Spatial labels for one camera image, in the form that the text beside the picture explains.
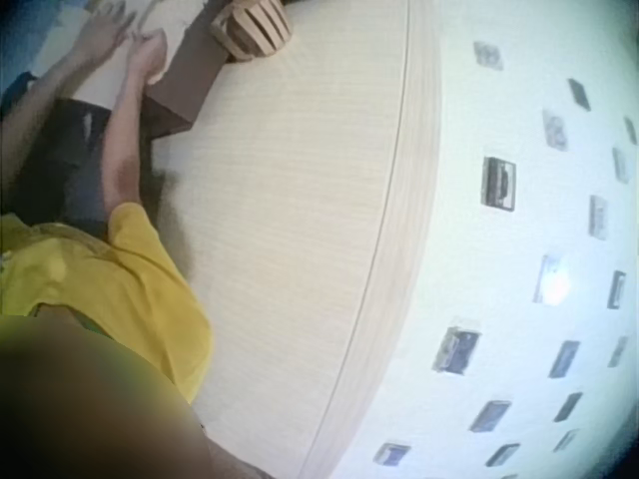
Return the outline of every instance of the dark shorts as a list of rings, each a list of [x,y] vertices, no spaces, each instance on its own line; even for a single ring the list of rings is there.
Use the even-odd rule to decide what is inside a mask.
[[[31,79],[23,74],[7,89],[3,113],[26,93]],[[95,105],[56,101],[2,213],[14,213],[27,225],[65,223],[103,239],[107,216],[100,160],[110,115]]]

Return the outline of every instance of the wooden basket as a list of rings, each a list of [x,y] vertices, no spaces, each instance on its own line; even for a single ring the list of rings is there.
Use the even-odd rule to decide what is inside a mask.
[[[234,0],[213,21],[211,31],[241,62],[273,55],[292,33],[280,0]]]

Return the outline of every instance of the wall decoration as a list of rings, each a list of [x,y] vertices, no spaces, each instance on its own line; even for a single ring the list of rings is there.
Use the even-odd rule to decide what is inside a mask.
[[[635,124],[632,123],[628,117],[623,119],[626,123],[626,131],[628,132],[628,138],[630,139],[630,143],[633,145],[637,145],[637,131],[635,130]]]
[[[612,275],[612,285],[610,286],[610,295],[608,296],[608,309],[619,309],[619,307],[621,307],[625,285],[626,273],[623,271],[615,271]]]
[[[608,362],[608,367],[617,367],[619,365],[619,362],[621,361],[621,357],[623,356],[623,352],[626,350],[627,345],[628,336],[621,336],[617,341],[615,350],[612,351],[612,356],[610,357],[610,362]]]
[[[566,398],[566,402],[563,403],[563,406],[561,406],[561,409],[559,409],[559,412],[555,416],[554,422],[561,422],[568,419],[577,405],[577,402],[581,399],[581,396],[583,396],[582,392],[573,392],[572,394],[569,394]]]
[[[575,103],[582,107],[586,111],[590,111],[590,102],[588,102],[588,97],[586,96],[586,89],[583,88],[583,85],[580,84],[573,78],[568,79],[568,84],[570,85],[570,90],[572,91],[572,98],[575,99]]]
[[[509,401],[490,401],[470,426],[472,432],[490,432],[497,427],[499,421],[510,407]]]
[[[570,443],[572,442],[572,440],[575,438],[578,431],[579,429],[573,429],[572,431],[566,432],[566,434],[561,438],[561,440],[555,446],[553,452],[559,452],[566,449],[566,447],[568,447]]]
[[[608,202],[596,195],[590,196],[588,233],[599,240],[608,238]]]
[[[552,255],[544,256],[532,300],[555,306],[564,300],[569,291],[570,278],[561,258]]]
[[[516,166],[497,158],[483,161],[481,202],[512,212],[515,209]]]
[[[463,374],[472,355],[479,333],[451,327],[441,342],[433,369],[439,372]]]
[[[503,70],[501,53],[497,47],[484,42],[475,42],[474,49],[478,65],[492,68],[493,70]]]
[[[572,360],[577,355],[579,344],[579,341],[563,341],[548,377],[555,379],[566,375]]]
[[[630,175],[628,174],[628,162],[626,162],[626,156],[618,148],[612,149],[612,159],[615,165],[615,176],[617,180],[623,184],[630,182]]]
[[[487,467],[496,467],[504,464],[508,459],[512,457],[512,455],[517,452],[517,449],[521,444],[506,444],[497,449],[488,462],[486,462]]]
[[[550,148],[560,152],[568,151],[568,137],[563,119],[554,113],[543,111],[543,128],[546,133],[546,143]]]
[[[409,450],[410,446],[386,442],[379,448],[373,461],[381,466],[396,467]]]

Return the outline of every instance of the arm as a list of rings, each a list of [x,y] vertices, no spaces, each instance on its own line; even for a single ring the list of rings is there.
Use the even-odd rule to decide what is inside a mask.
[[[135,13],[107,5],[82,28],[73,49],[54,65],[0,124],[0,189],[12,185],[60,92],[72,78],[95,67],[122,42]]]
[[[140,202],[140,109],[147,80],[164,66],[162,30],[135,39],[127,76],[109,119],[102,151],[102,187],[108,216],[123,203]]]

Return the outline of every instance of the yellow shirt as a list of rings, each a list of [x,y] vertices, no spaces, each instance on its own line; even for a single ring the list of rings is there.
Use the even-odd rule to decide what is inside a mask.
[[[192,402],[209,366],[209,323],[140,205],[117,207],[109,243],[64,225],[0,220],[0,311],[28,315],[40,303],[93,319],[147,359]]]

